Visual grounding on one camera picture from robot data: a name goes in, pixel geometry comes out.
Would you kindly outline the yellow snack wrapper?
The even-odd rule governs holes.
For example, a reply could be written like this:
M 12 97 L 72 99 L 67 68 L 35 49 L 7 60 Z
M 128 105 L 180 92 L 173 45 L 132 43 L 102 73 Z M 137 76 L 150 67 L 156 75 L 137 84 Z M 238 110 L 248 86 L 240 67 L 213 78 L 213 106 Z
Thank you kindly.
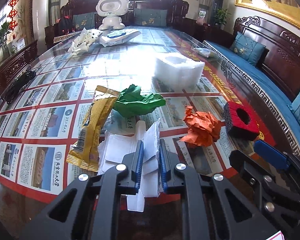
M 120 92 L 98 85 L 91 105 L 83 119 L 78 139 L 67 155 L 66 162 L 84 170 L 98 171 L 99 138 Z

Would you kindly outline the white paper carton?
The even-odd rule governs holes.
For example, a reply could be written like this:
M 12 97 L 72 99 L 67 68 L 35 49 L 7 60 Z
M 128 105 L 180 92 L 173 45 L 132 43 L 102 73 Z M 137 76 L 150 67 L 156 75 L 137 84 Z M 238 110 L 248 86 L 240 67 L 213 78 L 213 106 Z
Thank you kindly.
M 100 163 L 98 175 L 110 168 L 125 164 L 136 194 L 127 195 L 127 209 L 143 212 L 145 199 L 159 196 L 159 144 L 161 120 L 146 128 L 144 121 L 136 123 L 131 137 L 106 131 L 105 140 L 98 146 Z

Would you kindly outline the orange paper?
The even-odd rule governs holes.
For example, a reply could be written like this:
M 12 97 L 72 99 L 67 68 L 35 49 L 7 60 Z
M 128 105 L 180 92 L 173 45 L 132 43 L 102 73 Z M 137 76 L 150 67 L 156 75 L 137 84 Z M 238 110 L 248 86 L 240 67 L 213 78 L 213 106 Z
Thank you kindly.
M 221 121 L 211 112 L 193 112 L 193 107 L 187 106 L 183 121 L 188 129 L 180 141 L 192 147 L 209 147 L 220 138 Z

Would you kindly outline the green paper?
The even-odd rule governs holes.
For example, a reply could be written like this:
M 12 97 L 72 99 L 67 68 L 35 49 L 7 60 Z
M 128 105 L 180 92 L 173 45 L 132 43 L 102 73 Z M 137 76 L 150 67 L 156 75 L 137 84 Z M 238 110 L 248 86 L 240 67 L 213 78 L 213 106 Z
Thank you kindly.
M 120 92 L 113 109 L 124 118 L 152 113 L 157 107 L 166 105 L 160 94 L 141 95 L 141 87 L 134 84 Z

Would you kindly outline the white foam block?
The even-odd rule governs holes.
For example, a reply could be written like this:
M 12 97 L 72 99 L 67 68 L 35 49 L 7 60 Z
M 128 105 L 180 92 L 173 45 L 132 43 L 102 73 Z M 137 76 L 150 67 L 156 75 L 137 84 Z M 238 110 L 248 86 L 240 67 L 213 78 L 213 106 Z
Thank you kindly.
M 154 77 L 173 90 L 195 86 L 202 75 L 205 62 L 194 61 L 179 53 L 157 56 Z

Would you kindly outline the dark wooden side sofa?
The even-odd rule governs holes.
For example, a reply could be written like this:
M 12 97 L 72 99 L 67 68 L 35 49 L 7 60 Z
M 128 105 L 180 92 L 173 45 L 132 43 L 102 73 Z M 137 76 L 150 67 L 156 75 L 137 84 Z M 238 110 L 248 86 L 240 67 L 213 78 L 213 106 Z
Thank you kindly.
M 300 157 L 300 124 L 289 109 L 300 92 L 300 37 L 259 16 L 237 18 L 232 34 L 209 24 L 203 29 L 203 44 L 224 59 L 272 112 L 283 135 L 280 148 Z M 230 50 L 238 34 L 265 46 L 256 66 Z

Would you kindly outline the blue cushion far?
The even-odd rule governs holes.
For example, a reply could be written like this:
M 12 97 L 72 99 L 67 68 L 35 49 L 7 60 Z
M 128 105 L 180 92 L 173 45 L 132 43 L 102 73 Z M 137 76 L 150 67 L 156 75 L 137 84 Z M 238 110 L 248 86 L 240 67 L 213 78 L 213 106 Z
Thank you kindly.
M 230 50 L 253 66 L 260 60 L 266 46 L 238 32 Z

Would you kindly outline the clear plastic bag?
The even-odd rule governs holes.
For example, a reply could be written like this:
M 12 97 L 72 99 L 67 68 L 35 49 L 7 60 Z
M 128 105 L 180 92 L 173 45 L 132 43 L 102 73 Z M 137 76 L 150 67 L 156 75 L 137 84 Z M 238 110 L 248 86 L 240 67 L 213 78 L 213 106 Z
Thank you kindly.
M 215 53 L 210 50 L 209 48 L 202 48 L 202 47 L 197 47 L 197 46 L 192 46 L 191 48 L 193 51 L 195 51 L 197 54 L 205 57 L 205 58 L 210 58 L 210 57 L 214 57 Z

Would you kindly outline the crumpled white plastic bag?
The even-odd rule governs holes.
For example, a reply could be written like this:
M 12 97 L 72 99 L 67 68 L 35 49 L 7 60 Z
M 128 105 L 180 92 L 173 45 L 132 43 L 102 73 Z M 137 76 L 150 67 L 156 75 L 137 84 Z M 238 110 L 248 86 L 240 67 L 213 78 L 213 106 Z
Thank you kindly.
M 91 45 L 99 40 L 103 32 L 98 29 L 83 29 L 79 36 L 72 41 L 68 53 L 71 55 L 78 55 L 87 52 Z

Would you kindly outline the white blue plastic package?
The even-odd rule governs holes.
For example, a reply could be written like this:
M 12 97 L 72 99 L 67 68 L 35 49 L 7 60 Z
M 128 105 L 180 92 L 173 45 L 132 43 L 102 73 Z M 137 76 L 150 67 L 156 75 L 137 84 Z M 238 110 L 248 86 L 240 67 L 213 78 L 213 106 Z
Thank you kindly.
M 121 29 L 114 30 L 106 36 L 101 36 L 98 40 L 99 44 L 104 47 L 116 46 L 124 44 L 141 34 L 137 29 Z

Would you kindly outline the potted plant left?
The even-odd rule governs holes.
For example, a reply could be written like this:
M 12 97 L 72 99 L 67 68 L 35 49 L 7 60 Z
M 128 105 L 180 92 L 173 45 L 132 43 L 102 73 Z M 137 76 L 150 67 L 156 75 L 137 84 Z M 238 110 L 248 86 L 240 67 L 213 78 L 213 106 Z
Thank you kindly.
M 0 26 L 0 48 L 2 49 L 3 55 L 6 56 L 8 53 L 7 47 L 7 35 L 12 32 L 10 28 L 10 23 L 5 21 Z

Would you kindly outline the teal cushion sofa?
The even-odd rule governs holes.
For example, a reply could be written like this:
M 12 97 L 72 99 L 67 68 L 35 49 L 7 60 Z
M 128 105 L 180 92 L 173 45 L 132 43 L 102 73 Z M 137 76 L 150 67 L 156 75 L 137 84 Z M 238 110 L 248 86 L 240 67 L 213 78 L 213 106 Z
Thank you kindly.
M 166 27 L 167 10 L 135 9 L 134 24 L 140 26 Z
M 75 31 L 95 28 L 95 13 L 89 12 L 85 14 L 74 15 L 72 17 L 72 23 Z

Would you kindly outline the teal cushion far sofa right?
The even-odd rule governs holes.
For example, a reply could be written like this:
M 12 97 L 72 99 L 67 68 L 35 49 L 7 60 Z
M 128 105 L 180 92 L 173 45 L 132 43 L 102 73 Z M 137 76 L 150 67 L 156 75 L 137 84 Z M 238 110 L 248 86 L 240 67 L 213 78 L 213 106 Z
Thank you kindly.
M 167 10 L 135 9 L 134 24 L 140 26 L 166 27 Z

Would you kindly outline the red chinese knot decoration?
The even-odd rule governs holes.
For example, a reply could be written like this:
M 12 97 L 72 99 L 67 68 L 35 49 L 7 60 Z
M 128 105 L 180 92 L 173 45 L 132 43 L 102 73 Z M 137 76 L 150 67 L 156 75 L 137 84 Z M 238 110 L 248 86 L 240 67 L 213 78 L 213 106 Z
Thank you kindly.
M 18 23 L 14 19 L 15 16 L 18 14 L 17 9 L 15 9 L 15 6 L 18 2 L 19 0 L 8 0 L 8 6 L 11 8 L 9 14 L 7 15 L 7 17 L 10 19 L 10 22 L 8 23 L 8 28 L 11 31 L 14 31 L 15 27 L 18 25 Z

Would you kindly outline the white toy robot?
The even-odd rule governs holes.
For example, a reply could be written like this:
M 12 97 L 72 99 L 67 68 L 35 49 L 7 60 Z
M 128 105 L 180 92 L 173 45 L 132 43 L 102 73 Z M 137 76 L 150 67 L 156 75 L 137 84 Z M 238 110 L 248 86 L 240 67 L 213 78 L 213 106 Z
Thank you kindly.
M 121 16 L 128 13 L 129 0 L 99 0 L 96 11 L 103 18 L 99 30 L 120 30 L 125 28 Z

